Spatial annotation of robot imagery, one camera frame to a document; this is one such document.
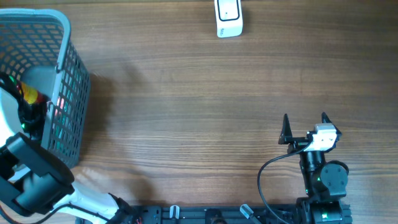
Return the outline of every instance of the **table surface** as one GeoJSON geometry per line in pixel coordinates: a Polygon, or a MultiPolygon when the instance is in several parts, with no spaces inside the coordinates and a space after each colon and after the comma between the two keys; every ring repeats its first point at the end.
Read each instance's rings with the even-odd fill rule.
{"type": "MultiPolygon", "coordinates": [[[[284,113],[304,136],[326,111],[343,132],[326,159],[350,168],[354,222],[396,222],[396,3],[244,1],[230,39],[211,1],[24,7],[63,11],[91,74],[76,180],[132,204],[260,205],[257,172],[286,153],[284,113]]],[[[271,203],[305,196],[298,163],[263,173],[271,203]]]]}

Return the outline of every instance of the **basket side mesh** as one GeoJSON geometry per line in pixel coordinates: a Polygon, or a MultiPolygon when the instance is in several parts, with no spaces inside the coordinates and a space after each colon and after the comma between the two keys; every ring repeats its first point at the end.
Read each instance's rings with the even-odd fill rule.
{"type": "Polygon", "coordinates": [[[53,111],[49,151],[73,167],[78,161],[90,82],[88,72],[71,42],[63,69],[58,101],[53,111]]]}
{"type": "Polygon", "coordinates": [[[56,23],[0,22],[0,71],[19,80],[30,67],[55,66],[62,37],[56,23]]]}

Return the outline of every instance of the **cable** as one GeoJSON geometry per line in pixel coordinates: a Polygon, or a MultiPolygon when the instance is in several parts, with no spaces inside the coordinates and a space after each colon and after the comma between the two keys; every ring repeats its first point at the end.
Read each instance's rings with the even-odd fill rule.
{"type": "Polygon", "coordinates": [[[89,214],[89,215],[98,217],[98,218],[100,218],[100,219],[102,219],[102,220],[104,220],[104,221],[106,221],[106,222],[110,222],[109,219],[105,218],[104,216],[102,216],[102,215],[100,215],[100,214],[98,214],[98,213],[91,212],[91,211],[89,211],[89,210],[86,210],[86,209],[84,209],[84,208],[77,207],[76,205],[72,205],[72,204],[70,204],[70,203],[69,203],[69,204],[65,204],[65,205],[61,205],[61,206],[57,207],[56,209],[52,210],[47,216],[45,216],[45,217],[42,218],[41,220],[39,220],[39,221],[37,221],[37,222],[34,222],[34,223],[20,223],[20,222],[17,222],[17,221],[15,221],[15,220],[13,220],[13,219],[12,219],[10,216],[8,216],[7,213],[2,209],[1,205],[0,205],[0,215],[1,215],[7,222],[9,222],[9,223],[11,223],[11,224],[41,224],[41,223],[45,222],[46,220],[48,220],[51,216],[53,216],[53,215],[54,215],[57,211],[59,211],[61,208],[65,208],[65,207],[69,207],[69,208],[72,208],[72,209],[76,209],[76,210],[85,212],[85,213],[87,213],[87,214],[89,214]]]}
{"type": "Polygon", "coordinates": [[[286,154],[286,155],[283,155],[283,156],[279,156],[279,157],[276,157],[276,158],[273,158],[273,159],[269,160],[269,161],[266,162],[264,165],[262,165],[262,167],[260,168],[259,173],[258,173],[258,175],[257,175],[257,186],[258,186],[258,188],[259,188],[259,193],[260,193],[260,197],[261,197],[261,199],[262,199],[262,202],[264,202],[264,205],[268,208],[268,210],[271,212],[271,214],[273,214],[278,220],[280,220],[282,223],[285,223],[285,224],[291,224],[291,223],[288,223],[287,221],[285,221],[285,220],[283,220],[281,217],[279,217],[279,216],[271,209],[271,207],[270,207],[269,204],[267,203],[267,200],[264,198],[264,195],[262,194],[261,183],[260,183],[261,172],[262,172],[262,171],[266,168],[266,166],[268,166],[271,162],[275,162],[275,161],[278,161],[279,159],[283,159],[283,158],[286,158],[286,157],[289,157],[289,156],[294,156],[294,155],[300,154],[300,153],[303,152],[309,145],[310,145],[310,144],[308,144],[306,147],[304,147],[303,149],[301,149],[301,150],[299,150],[299,151],[296,151],[296,152],[293,152],[293,153],[290,153],[290,154],[286,154]]]}

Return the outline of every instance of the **gray basket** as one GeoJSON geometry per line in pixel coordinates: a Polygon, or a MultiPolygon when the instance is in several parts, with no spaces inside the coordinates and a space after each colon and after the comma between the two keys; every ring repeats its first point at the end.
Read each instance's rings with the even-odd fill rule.
{"type": "Polygon", "coordinates": [[[68,167],[78,162],[90,78],[61,12],[0,9],[0,71],[51,98],[42,147],[68,167]]]}

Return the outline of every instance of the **black cable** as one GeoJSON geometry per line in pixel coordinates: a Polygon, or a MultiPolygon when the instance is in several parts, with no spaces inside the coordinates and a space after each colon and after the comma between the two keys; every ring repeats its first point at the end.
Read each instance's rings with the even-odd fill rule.
{"type": "Polygon", "coordinates": [[[262,194],[261,183],[260,183],[261,172],[262,172],[262,171],[266,168],[266,166],[268,166],[271,162],[275,162],[275,161],[278,161],[279,159],[283,159],[283,158],[286,158],[286,157],[289,157],[289,156],[294,156],[294,155],[300,154],[300,153],[303,152],[307,147],[309,147],[309,145],[310,145],[310,144],[308,144],[306,147],[304,147],[303,149],[301,149],[301,150],[299,150],[299,151],[295,151],[295,152],[293,152],[293,153],[286,154],[286,155],[283,155],[283,156],[278,156],[278,157],[276,157],[276,158],[273,158],[273,159],[269,160],[269,161],[266,162],[264,165],[262,165],[262,167],[260,168],[259,173],[258,173],[258,175],[257,175],[257,186],[258,186],[258,188],[259,188],[259,193],[260,193],[260,197],[261,197],[261,199],[262,199],[262,202],[264,202],[264,205],[268,208],[268,210],[271,212],[271,214],[273,214],[278,220],[280,220],[282,223],[285,223],[285,224],[291,224],[291,223],[288,223],[287,221],[285,221],[285,220],[283,220],[281,217],[279,217],[279,216],[271,209],[271,207],[270,207],[269,204],[267,203],[267,200],[264,198],[264,195],[262,194]]]}
{"type": "Polygon", "coordinates": [[[109,219],[105,218],[104,216],[102,216],[102,215],[100,215],[100,214],[98,214],[98,213],[91,212],[91,211],[89,211],[89,210],[86,210],[86,209],[84,209],[84,208],[80,208],[80,207],[78,207],[78,206],[76,206],[76,205],[72,205],[72,204],[70,204],[70,203],[69,203],[69,204],[65,204],[65,205],[61,205],[61,206],[57,207],[56,209],[52,210],[47,216],[45,216],[45,217],[42,218],[41,220],[39,220],[39,221],[37,221],[37,222],[34,222],[34,223],[20,223],[20,222],[17,222],[17,221],[15,221],[15,220],[13,220],[13,219],[12,219],[10,216],[8,216],[7,213],[2,209],[1,205],[0,205],[0,215],[1,215],[7,222],[9,222],[9,223],[11,223],[11,224],[41,224],[41,223],[47,221],[51,216],[53,216],[53,215],[54,215],[57,211],[59,211],[61,208],[65,208],[65,207],[69,207],[69,208],[72,208],[72,209],[76,209],[76,210],[85,212],[85,213],[87,213],[87,214],[89,214],[89,215],[98,217],[98,218],[100,218],[100,219],[102,219],[102,220],[104,220],[104,221],[106,221],[106,222],[109,222],[109,221],[110,221],[109,219]]]}

